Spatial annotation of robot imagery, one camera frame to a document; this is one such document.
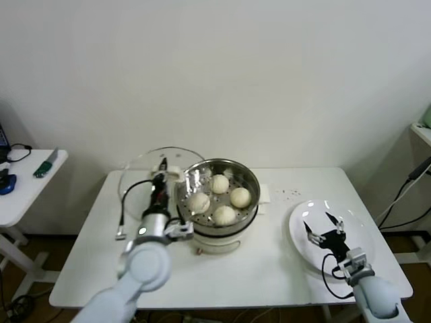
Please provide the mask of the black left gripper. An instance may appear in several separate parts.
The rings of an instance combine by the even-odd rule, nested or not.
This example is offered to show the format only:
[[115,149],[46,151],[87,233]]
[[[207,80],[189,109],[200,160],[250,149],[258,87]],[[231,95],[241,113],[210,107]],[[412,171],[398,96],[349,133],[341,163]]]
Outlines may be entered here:
[[152,182],[152,193],[150,197],[150,205],[143,212],[144,216],[151,214],[163,214],[170,216],[168,211],[168,188],[165,183],[168,178],[168,160],[166,157],[160,163],[160,170],[153,170],[150,173],[150,180]]

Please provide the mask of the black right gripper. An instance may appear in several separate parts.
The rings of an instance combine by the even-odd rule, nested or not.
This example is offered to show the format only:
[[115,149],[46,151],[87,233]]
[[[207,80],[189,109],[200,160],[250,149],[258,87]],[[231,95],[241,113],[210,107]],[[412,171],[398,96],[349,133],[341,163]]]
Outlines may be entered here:
[[312,244],[318,244],[322,249],[330,250],[335,256],[337,262],[342,262],[346,259],[347,253],[350,251],[350,248],[345,242],[346,234],[344,231],[344,222],[339,221],[335,216],[328,212],[325,214],[335,226],[335,229],[322,235],[318,235],[314,233],[304,221],[303,224],[306,230],[307,239]]

